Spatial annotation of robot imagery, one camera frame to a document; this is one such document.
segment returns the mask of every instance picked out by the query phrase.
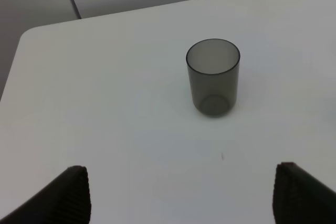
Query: cup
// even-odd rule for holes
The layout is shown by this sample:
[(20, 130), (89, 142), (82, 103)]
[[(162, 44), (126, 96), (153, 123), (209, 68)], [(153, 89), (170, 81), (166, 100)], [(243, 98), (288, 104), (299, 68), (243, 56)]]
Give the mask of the cup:
[(195, 107), (203, 114), (220, 116), (237, 100), (240, 52), (231, 42), (206, 39), (193, 45), (186, 55)]

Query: cup bottom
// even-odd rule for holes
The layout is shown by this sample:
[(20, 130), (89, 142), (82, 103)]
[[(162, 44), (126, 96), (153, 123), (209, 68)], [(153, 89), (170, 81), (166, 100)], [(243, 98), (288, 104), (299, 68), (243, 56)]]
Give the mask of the cup bottom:
[(230, 110), (230, 105), (225, 97), (210, 95), (200, 103), (199, 110), (209, 116), (220, 116)]

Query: cup rim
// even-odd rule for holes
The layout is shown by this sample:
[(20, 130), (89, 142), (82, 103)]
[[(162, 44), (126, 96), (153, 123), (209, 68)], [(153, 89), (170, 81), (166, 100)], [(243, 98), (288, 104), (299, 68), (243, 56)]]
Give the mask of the cup rim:
[[(192, 66), (190, 66), (190, 64), (189, 64), (189, 62), (188, 62), (188, 54), (189, 54), (190, 50), (191, 50), (194, 46), (196, 46), (198, 43), (201, 43), (201, 42), (204, 42), (204, 41), (207, 41), (207, 40), (222, 40), (222, 41), (225, 41), (225, 42), (229, 42), (231, 45), (233, 45), (233, 46), (237, 49), (237, 51), (238, 51), (238, 60), (237, 60), (237, 62), (233, 65), (233, 67), (231, 67), (230, 69), (228, 69), (228, 70), (226, 70), (226, 71), (224, 71), (224, 72), (220, 72), (220, 73), (203, 73), (203, 72), (199, 72), (199, 71), (197, 71), (197, 70), (194, 69)], [(240, 51), (239, 51), (238, 47), (236, 47), (235, 44), (233, 44), (232, 42), (230, 42), (230, 41), (228, 41), (228, 40), (226, 40), (226, 39), (218, 39), (218, 38), (203, 39), (203, 40), (201, 40), (201, 41), (195, 43), (194, 45), (192, 45), (191, 48), (189, 48), (189, 50), (188, 50), (188, 52), (187, 52), (187, 54), (186, 54), (185, 60), (186, 60), (186, 62), (187, 62), (188, 67), (190, 67), (190, 68), (191, 68), (193, 71), (195, 71), (196, 73), (204, 74), (204, 75), (206, 75), (206, 76), (217, 76), (217, 75), (219, 75), (219, 74), (224, 74), (224, 73), (230, 72), (231, 70), (233, 70), (233, 69), (239, 64), (239, 62), (240, 62)]]

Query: gray translucent cup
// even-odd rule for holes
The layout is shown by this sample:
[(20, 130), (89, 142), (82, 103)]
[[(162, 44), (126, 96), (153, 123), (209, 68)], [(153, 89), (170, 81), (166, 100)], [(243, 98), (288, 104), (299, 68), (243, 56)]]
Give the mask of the gray translucent cup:
[(236, 103), (240, 52), (231, 42), (206, 39), (186, 56), (195, 107), (203, 114), (220, 116)]

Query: white table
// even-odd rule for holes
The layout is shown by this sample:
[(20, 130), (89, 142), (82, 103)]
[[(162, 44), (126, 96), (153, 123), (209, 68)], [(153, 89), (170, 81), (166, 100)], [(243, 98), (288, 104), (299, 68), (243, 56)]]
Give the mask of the white table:
[[(191, 100), (185, 54), (205, 38), (242, 56), (220, 119)], [(193, 0), (31, 29), (0, 103), (0, 217), (78, 164), (91, 223), (273, 223), (278, 163), (336, 190), (335, 68), (335, 0)]]

